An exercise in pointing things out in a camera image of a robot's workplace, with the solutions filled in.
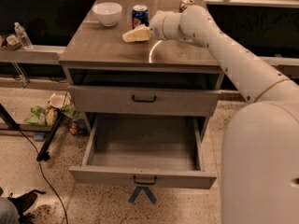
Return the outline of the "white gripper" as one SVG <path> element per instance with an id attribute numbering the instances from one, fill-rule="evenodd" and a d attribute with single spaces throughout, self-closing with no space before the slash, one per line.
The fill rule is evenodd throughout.
<path id="1" fill-rule="evenodd" d="M 149 27 L 138 25 L 135 29 L 122 35 L 126 43 L 144 42 L 150 39 L 150 34 L 159 40 L 179 40 L 182 32 L 179 27 L 180 14 L 172 11 L 158 10 L 151 18 Z"/>

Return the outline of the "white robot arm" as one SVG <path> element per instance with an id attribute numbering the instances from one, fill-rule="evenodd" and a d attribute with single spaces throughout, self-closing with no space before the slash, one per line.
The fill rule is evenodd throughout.
<path id="1" fill-rule="evenodd" d="M 247 105 L 221 149 L 222 224 L 299 224 L 299 86 L 226 35 L 206 8 L 157 12 L 126 42 L 192 41 L 209 50 Z"/>

